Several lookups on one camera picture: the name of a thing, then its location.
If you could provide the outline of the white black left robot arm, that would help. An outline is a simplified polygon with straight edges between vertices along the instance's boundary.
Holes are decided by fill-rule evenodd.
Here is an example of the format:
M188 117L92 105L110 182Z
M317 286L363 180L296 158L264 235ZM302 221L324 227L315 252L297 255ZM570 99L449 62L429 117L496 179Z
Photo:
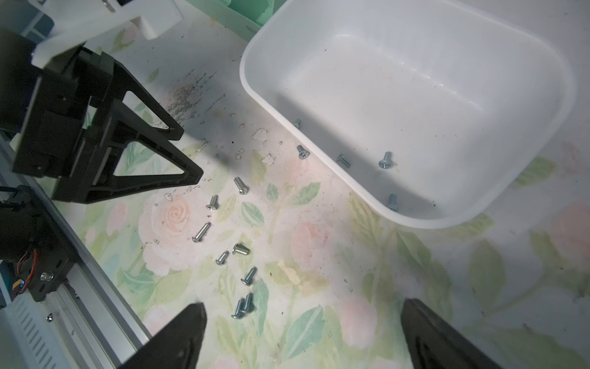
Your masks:
M184 129L107 53L85 43L125 22L154 39L181 21L173 1L33 1L41 35L1 29L1 129L18 134L15 173L55 178L57 201L91 204L197 184L204 172L175 146ZM174 175L118 176L138 143Z

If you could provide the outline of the silver screw in box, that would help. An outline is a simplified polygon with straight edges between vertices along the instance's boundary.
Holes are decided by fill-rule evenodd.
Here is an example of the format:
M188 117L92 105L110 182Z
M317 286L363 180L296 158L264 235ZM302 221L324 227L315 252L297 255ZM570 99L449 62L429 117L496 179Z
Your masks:
M381 169L390 169L393 166L393 154L386 152L382 160L379 161L378 165Z

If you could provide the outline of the silver screw on mat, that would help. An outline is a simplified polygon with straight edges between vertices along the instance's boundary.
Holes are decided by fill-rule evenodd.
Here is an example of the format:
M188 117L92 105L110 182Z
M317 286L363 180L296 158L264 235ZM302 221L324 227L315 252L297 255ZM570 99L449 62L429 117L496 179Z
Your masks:
M235 177L234 183L236 184L238 191L241 195L246 195L249 192L249 187L246 186L246 184L240 177Z

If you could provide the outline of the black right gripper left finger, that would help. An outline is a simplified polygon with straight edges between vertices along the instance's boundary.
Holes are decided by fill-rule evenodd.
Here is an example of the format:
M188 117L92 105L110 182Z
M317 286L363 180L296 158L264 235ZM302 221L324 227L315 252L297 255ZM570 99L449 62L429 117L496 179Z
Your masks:
M120 368L196 368L206 325L204 304L189 304Z

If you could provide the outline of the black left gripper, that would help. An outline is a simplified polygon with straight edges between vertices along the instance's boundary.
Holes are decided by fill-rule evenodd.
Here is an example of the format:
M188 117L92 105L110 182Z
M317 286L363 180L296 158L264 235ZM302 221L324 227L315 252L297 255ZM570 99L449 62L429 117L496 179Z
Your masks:
M55 178L52 198L78 204L198 184L204 170L174 144L184 129L123 64L78 46L40 68L34 49L1 29L1 129L21 136L14 172Z

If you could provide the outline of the floral table mat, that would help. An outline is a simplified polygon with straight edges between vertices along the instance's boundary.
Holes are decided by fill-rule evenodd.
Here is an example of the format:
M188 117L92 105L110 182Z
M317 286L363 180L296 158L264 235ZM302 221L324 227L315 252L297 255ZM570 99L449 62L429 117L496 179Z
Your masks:
M151 333L203 301L201 368L409 368L399 321L418 298L505 368L589 366L589 5L484 1L572 63L569 120L482 214L444 230L391 222L241 86L246 43L189 3L148 41L87 42L185 127L194 187L58 205ZM241 195L234 178L249 192Z

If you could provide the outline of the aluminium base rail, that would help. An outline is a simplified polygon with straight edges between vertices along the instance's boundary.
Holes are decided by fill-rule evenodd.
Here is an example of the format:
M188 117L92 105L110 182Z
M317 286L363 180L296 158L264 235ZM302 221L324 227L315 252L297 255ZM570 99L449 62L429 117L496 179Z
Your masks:
M29 292L1 311L3 368L117 368L151 334L37 181L12 173L14 151L1 137L1 183L32 188L78 252L65 280L40 302Z

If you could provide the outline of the green plastic file organizer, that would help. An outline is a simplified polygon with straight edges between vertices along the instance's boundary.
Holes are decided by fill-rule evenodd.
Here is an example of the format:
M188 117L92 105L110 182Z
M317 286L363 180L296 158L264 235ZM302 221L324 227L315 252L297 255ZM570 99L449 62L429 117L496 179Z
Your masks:
M242 39L250 41L286 0L188 0L187 2Z

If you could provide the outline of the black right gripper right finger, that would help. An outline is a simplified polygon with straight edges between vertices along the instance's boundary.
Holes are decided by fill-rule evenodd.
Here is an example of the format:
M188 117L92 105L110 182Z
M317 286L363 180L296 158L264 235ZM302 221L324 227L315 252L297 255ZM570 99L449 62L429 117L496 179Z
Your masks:
M400 319L413 367L500 369L421 300L405 300Z

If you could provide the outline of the white plastic storage box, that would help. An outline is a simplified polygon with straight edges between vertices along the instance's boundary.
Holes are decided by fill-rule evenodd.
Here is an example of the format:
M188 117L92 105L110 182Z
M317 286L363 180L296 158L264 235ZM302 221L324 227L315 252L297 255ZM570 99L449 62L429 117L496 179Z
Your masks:
M375 212L421 229L482 213L577 95L551 44L458 1L288 1L240 78Z

